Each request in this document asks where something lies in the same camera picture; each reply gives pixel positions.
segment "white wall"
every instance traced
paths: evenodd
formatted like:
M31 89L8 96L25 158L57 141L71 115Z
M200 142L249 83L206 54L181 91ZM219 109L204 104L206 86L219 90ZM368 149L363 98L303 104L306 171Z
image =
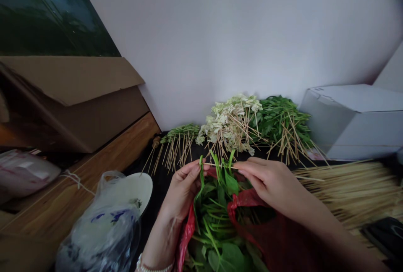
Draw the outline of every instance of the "white wall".
M161 129L215 101L373 82L403 37L399 0L91 0Z
M396 92L403 92L403 42L379 74L374 82L374 86Z

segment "white plastic bag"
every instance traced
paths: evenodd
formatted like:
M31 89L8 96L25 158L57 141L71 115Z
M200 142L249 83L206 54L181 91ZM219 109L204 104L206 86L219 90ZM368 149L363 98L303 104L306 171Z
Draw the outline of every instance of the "white plastic bag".
M102 175L94 201L59 247L56 271L129 271L140 238L139 210L104 197L124 178L116 171Z
M28 152L10 150L0 154L0 185L9 198L21 198L44 188L60 172L59 167Z

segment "black cloth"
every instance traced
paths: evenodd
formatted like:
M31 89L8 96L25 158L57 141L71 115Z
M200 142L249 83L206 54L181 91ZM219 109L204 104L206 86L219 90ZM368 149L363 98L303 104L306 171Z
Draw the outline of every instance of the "black cloth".
M150 173L154 168L154 164L156 161L156 158L158 156L158 153L160 151L161 145L155 150L154 156L153 156L153 161L151 162L151 167L150 167ZM152 182L153 182L153 190L151 194L151 199L148 203L147 209L144 211L142 217L141 217L141 238L139 242L139 246L137 248L132 266L131 266L131 271L134 271L136 269L136 262L139 259L140 253L143 252L144 247L146 245L146 242L148 240L148 236L150 235L151 229L155 223L155 220L157 219L158 212L160 210L160 207L162 205L162 202L164 201L165 195L168 191L172 175L174 174L173 171L169 171L162 165L162 160L163 156L166 150L166 145L163 148L161 158L158 162L158 167L157 171L154 176L152 176ZM255 149L255 157L267 159L267 152L269 150L268 147L256 147L254 146ZM152 140L150 140L149 145L147 148L143 151L143 154L140 156L139 159L137 159L133 164L131 164L129 167L127 167L123 173L127 176L133 173L138 173L141 172L141 170L144 167L144 164L147 161L147 158L149 157L150 152L152 151ZM193 142L191 146L191 156L189 155L186 159L186 163L192 162L192 160L197 160L200 159L200 156L203 155L204 157L207 156L208 154L208 148L205 148L205 145L200 146L197 145L195 142ZM250 154L248 152L239 152L238 156L236 159L238 161L246 161L250 157ZM270 160L278 160L280 161L280 157L277 156L277 151L273 150L270 153ZM313 164L307 159L307 158L301 158L302 163L306 167L313 167ZM314 162L317 166L324 166L326 165L326 162L324 161L315 161ZM331 165L338 165L343 162L338 162L338 161L328 161L329 164ZM150 161L147 163L146 168L144 169L144 172L148 171L148 168L150 166ZM302 168L304 167L302 164L291 164L289 168L291 170L295 170L297 168Z

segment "right hand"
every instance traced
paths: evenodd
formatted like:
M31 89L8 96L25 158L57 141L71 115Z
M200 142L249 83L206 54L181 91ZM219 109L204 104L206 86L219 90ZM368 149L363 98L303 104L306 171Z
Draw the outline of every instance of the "right hand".
M282 162L250 157L246 162L235 163L234 167L251 182L263 201L300 224L305 224L310 214L328 211Z

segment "plastic bag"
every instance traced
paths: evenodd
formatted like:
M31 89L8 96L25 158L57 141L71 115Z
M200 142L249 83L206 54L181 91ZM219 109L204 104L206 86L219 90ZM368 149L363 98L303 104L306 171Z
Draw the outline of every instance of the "plastic bag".
M207 176L217 178L213 170L209 170ZM237 180L244 181L244 177L237 177ZM265 224L240 225L236 220L236 209L254 206L268 207L257 195L255 189L248 189L240 192L239 195L233 195L233 201L228 203L227 212L238 235L260 249L270 272L323 271L320 246L316 238L304 227L279 212L275 218ZM194 209L191 205L176 254L178 272L183 271L188 244L195 228Z
M56 271L129 271L140 237L139 210L107 197L124 178L115 171L102 175L94 201L59 247Z
M60 172L59 167L28 152L10 150L0 154L0 182L9 198L21 198L44 188Z

